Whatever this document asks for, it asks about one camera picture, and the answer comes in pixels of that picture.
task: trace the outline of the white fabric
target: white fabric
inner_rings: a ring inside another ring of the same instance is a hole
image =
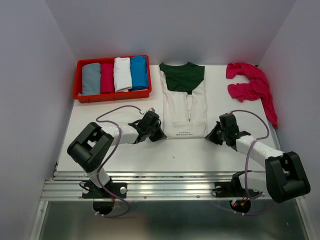
[[[113,78],[116,93],[128,92],[129,89],[132,89],[129,57],[117,57],[114,59]]]
[[[163,90],[162,123],[167,139],[204,138],[207,128],[205,81],[192,91],[192,95],[188,95],[186,92],[168,90],[163,71],[160,71],[160,77]]]

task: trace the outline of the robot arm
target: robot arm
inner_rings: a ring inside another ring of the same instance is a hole
[[[219,117],[216,126],[205,138],[222,145],[225,142],[235,151],[248,154],[255,138],[246,131],[239,131],[236,117],[226,113]],[[275,150],[261,142],[253,145],[250,157],[265,168],[265,173],[250,171],[247,176],[248,189],[267,192],[271,198],[282,203],[311,190],[308,178],[295,152]],[[217,192],[217,197],[243,197],[245,188],[244,171],[233,175],[229,184]]]
[[[166,138],[161,130],[159,116],[152,110],[147,111],[142,119],[122,125],[120,128],[122,134],[119,144],[137,144],[147,138],[156,142]],[[104,186],[111,180],[104,169],[99,171],[99,168],[109,148],[117,143],[119,134],[118,127],[102,129],[95,122],[91,122],[67,149],[67,153],[83,168],[98,188],[102,188],[97,179],[98,175]]]

